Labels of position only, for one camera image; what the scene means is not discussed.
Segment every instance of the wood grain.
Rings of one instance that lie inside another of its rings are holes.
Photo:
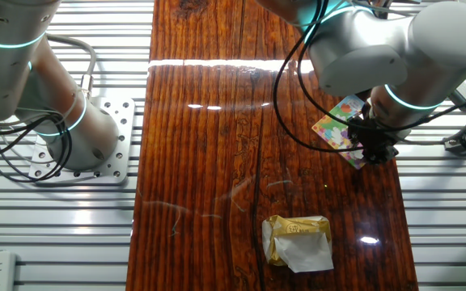
[[[155,1],[128,291],[417,290],[395,163],[356,171],[277,123],[272,85],[298,38],[253,0]],[[282,114],[326,148],[294,67]],[[304,77],[322,105],[340,101]],[[334,270],[269,266],[261,222],[274,214],[328,218]]]

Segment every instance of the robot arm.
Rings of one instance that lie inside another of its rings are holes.
[[[339,1],[330,1],[328,7]],[[317,3],[300,1],[292,11],[287,0],[258,2],[301,25],[313,20],[306,12]],[[352,95],[372,89],[371,105],[366,104],[359,125],[378,129],[414,124],[466,79],[466,4],[438,2],[418,15],[386,20],[346,3],[322,20],[308,52],[323,91]],[[392,158],[392,145],[409,134],[350,132],[370,162]]]
[[[61,0],[0,0],[0,121],[13,115],[27,123],[37,112],[55,111],[72,136],[66,168],[86,171],[107,160],[118,142],[114,119],[92,104],[83,89],[55,57],[46,29]],[[48,143],[56,161],[65,158],[57,126],[45,121],[34,130]]]

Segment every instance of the gold wrapper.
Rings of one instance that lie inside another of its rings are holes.
[[[273,215],[267,218],[272,228],[269,251],[271,257],[269,264],[276,266],[286,266],[287,264],[280,258],[274,247],[274,237],[280,235],[303,235],[304,233],[322,232],[327,238],[329,246],[332,246],[332,235],[330,233],[330,223],[325,217],[297,217],[283,218],[279,215]]]

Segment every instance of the metal mounting plate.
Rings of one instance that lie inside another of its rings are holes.
[[[126,181],[133,131],[134,101],[130,98],[111,99],[106,97],[94,97],[91,98],[91,102],[96,107],[106,111],[114,119],[119,131],[118,136],[123,137],[123,140],[120,138],[111,156],[97,168],[91,171],[72,171],[64,169],[59,176],[40,181],[37,183],[38,185],[118,185]],[[38,137],[32,156],[34,162],[52,160],[44,144],[45,141]],[[55,167],[55,162],[50,164],[33,163],[30,166],[29,175],[31,177],[40,177],[51,171],[53,167]]]

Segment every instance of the colorful card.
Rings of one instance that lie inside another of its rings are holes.
[[[360,100],[355,95],[346,96],[330,113],[335,117],[348,120],[350,117],[357,115],[364,105],[364,101]],[[332,120],[325,116],[321,118],[312,129],[320,135],[334,149],[348,149],[353,147],[352,142],[348,138],[348,126],[340,122]],[[362,156],[362,150],[339,153],[356,169],[362,168],[366,164]]]

